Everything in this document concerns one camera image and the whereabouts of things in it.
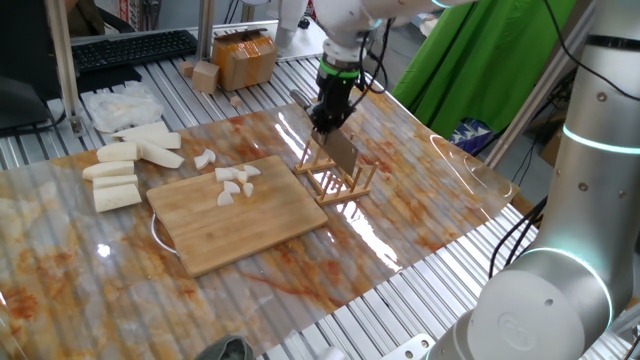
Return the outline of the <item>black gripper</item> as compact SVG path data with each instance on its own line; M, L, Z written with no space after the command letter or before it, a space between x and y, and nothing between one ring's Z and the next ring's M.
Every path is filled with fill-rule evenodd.
M349 97L355 79L318 75L316 83L319 87L318 103L307 108L307 115L315 131L332 132L339 129L350 116Z

